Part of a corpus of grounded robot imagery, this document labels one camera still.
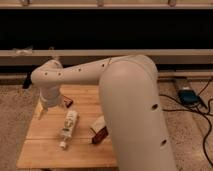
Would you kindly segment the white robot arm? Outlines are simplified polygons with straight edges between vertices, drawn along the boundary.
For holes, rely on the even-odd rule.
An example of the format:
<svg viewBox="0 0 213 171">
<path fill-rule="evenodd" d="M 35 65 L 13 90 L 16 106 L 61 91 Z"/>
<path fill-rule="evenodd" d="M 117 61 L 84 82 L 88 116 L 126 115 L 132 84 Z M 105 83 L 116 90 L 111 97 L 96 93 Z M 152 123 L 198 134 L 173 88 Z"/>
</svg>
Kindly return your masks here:
<svg viewBox="0 0 213 171">
<path fill-rule="evenodd" d="M 73 67 L 49 60 L 31 74 L 45 109 L 60 103 L 62 84 L 96 84 L 119 171 L 177 171 L 157 86 L 145 55 L 110 57 Z"/>
</svg>

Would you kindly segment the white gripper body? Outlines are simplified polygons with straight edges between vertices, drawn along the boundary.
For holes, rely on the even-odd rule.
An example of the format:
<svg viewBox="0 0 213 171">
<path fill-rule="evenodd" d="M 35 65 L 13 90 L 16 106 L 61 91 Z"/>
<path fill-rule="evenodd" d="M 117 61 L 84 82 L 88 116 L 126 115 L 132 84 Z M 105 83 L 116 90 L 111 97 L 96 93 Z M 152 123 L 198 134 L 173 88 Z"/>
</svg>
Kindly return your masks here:
<svg viewBox="0 0 213 171">
<path fill-rule="evenodd" d="M 64 100 L 61 93 L 56 93 L 55 95 L 53 94 L 47 95 L 44 93 L 40 93 L 39 100 L 40 100 L 41 108 L 39 109 L 39 112 L 37 114 L 38 119 L 41 119 L 48 112 L 49 108 L 56 107 L 56 106 L 59 106 L 62 108 L 65 107 Z"/>
</svg>

